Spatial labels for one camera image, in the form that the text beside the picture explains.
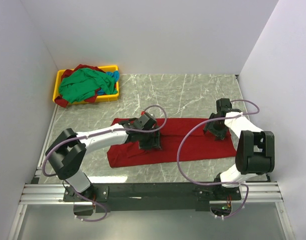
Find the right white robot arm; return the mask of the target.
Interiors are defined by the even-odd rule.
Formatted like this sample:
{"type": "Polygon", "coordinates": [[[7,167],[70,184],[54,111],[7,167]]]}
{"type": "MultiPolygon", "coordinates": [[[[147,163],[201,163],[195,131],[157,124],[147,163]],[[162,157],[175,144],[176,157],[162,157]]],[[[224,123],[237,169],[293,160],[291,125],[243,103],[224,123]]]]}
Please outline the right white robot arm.
{"type": "Polygon", "coordinates": [[[216,140],[224,140],[233,132],[238,137],[235,163],[228,170],[219,173],[214,181],[220,183],[216,191],[231,193],[239,189],[239,184],[255,176],[271,173],[275,168],[275,136],[255,126],[246,114],[233,108],[232,101],[220,98],[216,101],[216,113],[203,128],[216,140]]]}

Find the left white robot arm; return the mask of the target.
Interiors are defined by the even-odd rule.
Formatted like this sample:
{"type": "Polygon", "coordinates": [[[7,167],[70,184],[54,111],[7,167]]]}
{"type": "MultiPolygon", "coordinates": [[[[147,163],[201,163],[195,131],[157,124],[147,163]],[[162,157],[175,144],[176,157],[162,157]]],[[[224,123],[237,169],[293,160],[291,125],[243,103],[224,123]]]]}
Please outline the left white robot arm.
{"type": "Polygon", "coordinates": [[[139,143],[144,150],[160,149],[160,131],[157,120],[144,112],[139,118],[130,118],[89,132],[74,132],[67,128],[45,153],[55,175],[71,186],[79,199],[96,200],[96,190],[80,169],[85,155],[115,145],[139,143]]]}

